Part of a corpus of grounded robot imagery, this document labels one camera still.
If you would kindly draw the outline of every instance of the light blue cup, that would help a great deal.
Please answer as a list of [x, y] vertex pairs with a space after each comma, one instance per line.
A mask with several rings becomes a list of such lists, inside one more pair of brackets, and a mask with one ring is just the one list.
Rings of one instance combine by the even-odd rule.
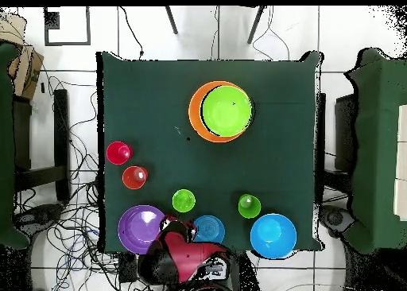
[[250, 243], [264, 258], [284, 258], [297, 242], [293, 223], [280, 214], [266, 214], [251, 228]]

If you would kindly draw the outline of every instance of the green cup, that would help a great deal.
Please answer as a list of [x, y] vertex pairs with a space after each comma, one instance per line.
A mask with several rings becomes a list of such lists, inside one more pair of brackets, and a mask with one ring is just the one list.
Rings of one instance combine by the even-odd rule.
[[256, 196], [243, 194], [238, 199], [238, 212], [246, 219], [253, 219], [260, 214], [262, 205]]
[[172, 196], [172, 206], [180, 213], [186, 213], [195, 206], [195, 196], [187, 189], [180, 189]]

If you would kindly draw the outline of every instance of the blue bowl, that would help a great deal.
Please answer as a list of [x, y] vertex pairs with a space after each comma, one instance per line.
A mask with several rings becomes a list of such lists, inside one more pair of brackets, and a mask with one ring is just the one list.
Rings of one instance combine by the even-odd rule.
[[280, 214], [266, 214], [251, 228], [251, 246], [264, 258], [283, 258], [294, 248], [297, 231], [293, 223]]
[[204, 215], [196, 219], [194, 224], [198, 229], [194, 242], [222, 243], [225, 227], [220, 219], [212, 215]]

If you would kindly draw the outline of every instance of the green plate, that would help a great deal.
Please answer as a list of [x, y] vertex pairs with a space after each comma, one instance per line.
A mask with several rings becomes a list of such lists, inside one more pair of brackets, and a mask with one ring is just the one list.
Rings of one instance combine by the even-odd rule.
[[220, 137], [233, 137], [243, 132], [251, 119], [248, 95], [237, 87], [220, 86], [209, 92], [202, 103], [204, 125]]

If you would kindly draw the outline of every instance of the white floor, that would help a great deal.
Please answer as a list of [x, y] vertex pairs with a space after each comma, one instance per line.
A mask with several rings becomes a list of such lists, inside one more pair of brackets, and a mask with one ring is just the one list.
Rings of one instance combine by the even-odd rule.
[[[214, 6], [172, 6], [172, 13], [179, 34], [174, 35], [164, 7], [126, 7], [129, 23], [144, 49], [144, 59], [153, 60], [207, 60], [211, 58], [211, 45], [217, 22]], [[86, 40], [84, 7], [49, 8], [60, 11], [60, 30], [50, 31], [50, 41]], [[95, 52], [109, 51], [125, 59], [137, 59], [140, 48], [133, 39], [126, 24], [124, 13], [117, 7], [91, 7], [91, 45], [45, 46], [44, 17], [42, 8], [18, 8], [27, 20], [25, 41], [44, 55], [44, 66], [48, 76], [64, 81], [69, 95], [69, 123], [87, 120], [95, 115], [91, 105], [91, 95], [95, 92]], [[257, 9], [241, 6], [221, 6], [220, 10], [220, 59], [255, 59], [265, 57], [246, 43]], [[326, 111], [326, 152], [335, 153], [334, 102], [336, 98], [353, 92], [351, 83], [343, 73], [355, 66], [358, 51], [366, 47], [379, 47], [390, 56], [400, 56], [405, 51], [405, 42], [397, 31], [388, 25], [389, 21], [378, 8], [366, 6], [275, 6], [270, 28], [289, 47], [290, 60], [298, 60], [311, 50], [324, 54], [321, 75], [321, 91], [327, 94]], [[261, 36], [267, 27], [269, 7], [262, 15], [254, 39]], [[258, 42], [256, 48], [274, 60], [287, 60], [285, 45], [270, 31]], [[213, 45], [213, 57], [217, 58], [217, 36]], [[52, 87], [58, 81], [51, 78]], [[44, 71], [39, 83], [48, 86]], [[92, 102], [96, 106], [96, 95]], [[53, 165], [53, 116], [52, 98], [45, 90], [37, 87], [33, 99], [31, 150], [33, 168]], [[86, 144], [87, 152], [97, 158], [96, 121], [78, 125], [74, 133]], [[74, 138], [74, 143], [83, 146]], [[326, 166], [333, 168], [334, 158], [326, 156]], [[72, 169], [76, 168], [75, 154], [72, 151]], [[79, 179], [74, 182], [88, 182], [95, 178], [91, 171], [95, 165], [84, 167]], [[27, 204], [43, 204], [56, 200], [53, 184], [36, 188], [37, 195]], [[335, 193], [331, 191], [326, 199]], [[23, 201], [32, 193], [22, 193]], [[85, 203], [85, 194], [79, 193], [79, 203]], [[97, 226], [97, 216], [90, 219]], [[56, 267], [62, 266], [61, 256], [66, 251], [59, 233], [50, 231], [48, 238], [42, 233], [33, 248], [32, 271], [35, 288], [46, 291], [56, 284]], [[61, 233], [69, 238], [69, 232]], [[258, 266], [258, 280], [262, 291], [342, 291], [345, 278], [343, 245], [331, 238], [325, 228], [319, 226], [320, 240], [325, 244], [321, 252], [300, 251], [284, 261], [252, 261]], [[68, 239], [70, 247], [74, 239]], [[86, 270], [72, 271], [67, 279], [69, 287], [60, 291], [78, 291], [89, 277]], [[123, 286], [127, 291], [129, 284]], [[80, 291], [115, 291], [104, 274], [92, 275], [87, 289]]]

